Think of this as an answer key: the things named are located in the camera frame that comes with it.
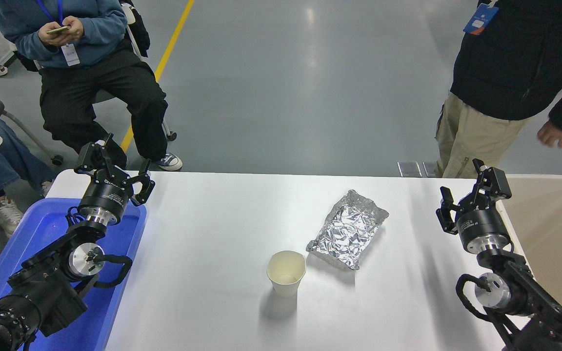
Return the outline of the badge person's hand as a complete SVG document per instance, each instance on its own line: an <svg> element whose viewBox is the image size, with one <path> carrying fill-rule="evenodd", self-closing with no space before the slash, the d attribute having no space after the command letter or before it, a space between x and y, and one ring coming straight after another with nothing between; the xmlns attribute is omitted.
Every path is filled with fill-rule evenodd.
<svg viewBox="0 0 562 351"><path fill-rule="evenodd" d="M544 146L562 149L562 129L556 127L550 120L539 129L537 139Z"/></svg>

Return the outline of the phone person's left hand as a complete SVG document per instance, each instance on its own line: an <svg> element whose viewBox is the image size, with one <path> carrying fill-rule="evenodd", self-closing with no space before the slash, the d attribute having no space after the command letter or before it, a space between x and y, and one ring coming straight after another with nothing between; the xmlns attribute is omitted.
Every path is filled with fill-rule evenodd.
<svg viewBox="0 0 562 351"><path fill-rule="evenodd" d="M81 40L84 36L84 26L81 20L74 16L67 16L62 21L63 26L68 26L68 29L60 32L58 40L62 45L72 43L74 41Z"/></svg>

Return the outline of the phone person's right hand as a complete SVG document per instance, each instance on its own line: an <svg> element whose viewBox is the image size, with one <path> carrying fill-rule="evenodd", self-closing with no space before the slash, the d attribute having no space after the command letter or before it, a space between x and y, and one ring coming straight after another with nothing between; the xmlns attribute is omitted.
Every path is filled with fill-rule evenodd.
<svg viewBox="0 0 562 351"><path fill-rule="evenodd" d="M64 29L62 31L56 31L53 34L48 33L49 31L58 29L60 27L61 25L55 21L46 23L45 25L40 27L38 31L40 42L42 42L45 47L47 46L60 47L66 45L70 40L68 29Z"/></svg>

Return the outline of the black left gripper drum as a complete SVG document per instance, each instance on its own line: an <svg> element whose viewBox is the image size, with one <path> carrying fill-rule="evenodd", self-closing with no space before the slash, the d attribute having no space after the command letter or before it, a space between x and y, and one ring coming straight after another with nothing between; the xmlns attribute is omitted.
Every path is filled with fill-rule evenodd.
<svg viewBox="0 0 562 351"><path fill-rule="evenodd" d="M129 196L125 189L108 180L91 179L78 205L78 213L87 220L121 220Z"/></svg>

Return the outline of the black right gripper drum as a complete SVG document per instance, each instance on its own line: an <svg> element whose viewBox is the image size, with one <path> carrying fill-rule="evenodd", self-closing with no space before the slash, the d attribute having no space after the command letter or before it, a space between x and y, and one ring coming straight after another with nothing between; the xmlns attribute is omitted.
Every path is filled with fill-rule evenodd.
<svg viewBox="0 0 562 351"><path fill-rule="evenodd" d="M505 247L510 244L504 221L495 209L457 214L457 229L463 247Z"/></svg>

